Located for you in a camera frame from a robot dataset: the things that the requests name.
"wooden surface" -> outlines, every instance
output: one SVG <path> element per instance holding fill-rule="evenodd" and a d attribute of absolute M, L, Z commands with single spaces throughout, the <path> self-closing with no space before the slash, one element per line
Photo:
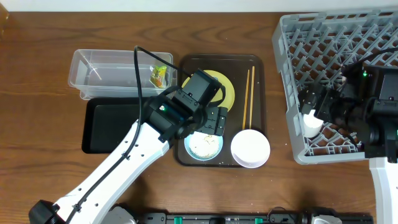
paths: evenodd
<path fill-rule="evenodd" d="M 27 223 L 39 200 L 56 201 L 106 157 L 84 154 L 86 101 L 68 86 L 76 49 L 254 54 L 264 63 L 271 156 L 260 169 L 183 167 L 172 152 L 120 198 L 133 210 L 267 213 L 333 207 L 376 216 L 368 162 L 298 165 L 271 37 L 282 14 L 13 12 L 0 42 L 0 223 Z"/>

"gray dish rack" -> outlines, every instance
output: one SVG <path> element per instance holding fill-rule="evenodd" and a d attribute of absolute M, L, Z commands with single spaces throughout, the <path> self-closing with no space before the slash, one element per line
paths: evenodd
<path fill-rule="evenodd" d="M 305 138 L 297 95 L 313 82 L 339 89 L 341 64 L 398 47 L 398 9 L 282 16 L 272 43 L 285 89 L 294 159 L 303 165 L 364 160 L 364 152 L 330 123 L 324 123 L 316 137 Z M 366 63 L 398 66 L 398 52 L 382 54 Z"/>

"green connector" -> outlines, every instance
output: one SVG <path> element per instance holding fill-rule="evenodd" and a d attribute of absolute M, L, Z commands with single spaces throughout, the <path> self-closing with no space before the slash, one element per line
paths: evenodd
<path fill-rule="evenodd" d="M 174 224 L 182 224 L 182 217 L 174 217 Z"/>
<path fill-rule="evenodd" d="M 255 218 L 254 219 L 254 224 L 260 224 L 263 223 L 262 218 Z"/>

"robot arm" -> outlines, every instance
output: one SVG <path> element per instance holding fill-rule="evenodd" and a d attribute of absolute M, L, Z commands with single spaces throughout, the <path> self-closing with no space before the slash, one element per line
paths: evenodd
<path fill-rule="evenodd" d="M 386 157 L 371 158 L 370 170 L 376 192 L 377 222 L 398 223 L 398 164 Z"/>
<path fill-rule="evenodd" d="M 223 99 L 210 103 L 218 90 Z M 169 98 L 167 95 L 173 92 L 175 96 Z M 34 205 L 29 212 L 30 223 L 101 223 L 121 194 L 146 167 L 169 150 L 174 139 L 183 139 L 193 131 L 223 135 L 227 109 L 217 106 L 224 98 L 225 88 L 221 83 L 198 69 L 184 88 L 171 86 L 147 99 L 141 122 L 139 119 L 132 125 L 106 160 L 55 204 L 41 200 Z"/>
<path fill-rule="evenodd" d="M 88 189 L 113 164 L 126 152 L 133 136 L 136 132 L 137 122 L 135 122 L 120 145 L 99 165 L 94 172 L 87 177 L 79 186 L 69 194 L 60 198 L 55 205 L 59 208 L 57 215 L 66 220 L 73 210 L 73 206 L 81 199 Z M 81 206 L 70 223 L 101 223 L 106 213 L 114 205 L 115 201 L 123 192 L 135 181 L 135 179 L 151 165 L 156 159 L 163 156 L 169 150 L 168 142 L 158 140 L 160 133 L 153 127 L 144 123 L 136 141 L 136 147 L 130 152 L 129 159 L 125 159 L 115 170 L 102 181 L 102 183 L 92 191 L 87 201 Z"/>
<path fill-rule="evenodd" d="M 361 144 L 351 141 L 369 159 L 377 222 L 398 224 L 398 68 L 358 64 L 342 71 L 340 91 L 321 84 L 302 90 L 300 112 L 315 109 L 318 119 L 357 132 Z"/>

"dark brown tray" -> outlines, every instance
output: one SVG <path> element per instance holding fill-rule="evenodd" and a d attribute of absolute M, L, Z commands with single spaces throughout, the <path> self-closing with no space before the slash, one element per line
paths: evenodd
<path fill-rule="evenodd" d="M 223 136 L 223 148 L 221 152 L 209 161 L 198 161 L 192 158 L 185 150 L 183 140 L 175 143 L 174 158 L 184 166 L 201 167 L 241 167 L 232 157 L 231 141 L 235 134 L 242 130 L 244 96 L 248 70 L 254 72 L 254 98 L 252 112 L 252 129 L 256 129 L 266 135 L 266 110 L 265 110 L 265 77 L 261 59 L 254 55 L 218 55 L 218 54 L 190 54 L 185 56 L 180 67 L 194 73 L 198 68 L 202 70 L 214 70 L 229 78 L 235 90 L 235 102 L 228 112 Z M 184 74 L 178 75 L 178 84 L 181 85 L 187 78 Z M 246 129 L 249 128 L 251 74 L 249 81 L 248 105 L 246 111 Z"/>

